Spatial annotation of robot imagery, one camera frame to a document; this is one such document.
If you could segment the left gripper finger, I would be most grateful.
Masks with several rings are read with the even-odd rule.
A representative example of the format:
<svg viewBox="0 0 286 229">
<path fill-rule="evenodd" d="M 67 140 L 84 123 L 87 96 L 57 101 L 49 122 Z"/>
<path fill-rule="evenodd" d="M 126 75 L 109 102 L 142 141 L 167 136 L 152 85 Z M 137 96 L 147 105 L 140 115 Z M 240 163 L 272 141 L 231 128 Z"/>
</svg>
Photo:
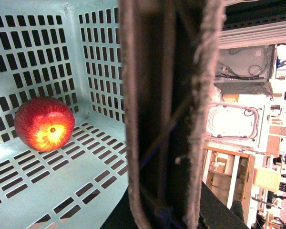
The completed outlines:
<svg viewBox="0 0 286 229">
<path fill-rule="evenodd" d="M 195 229 L 222 0 L 121 0 L 128 196 L 140 229 Z"/>
</svg>

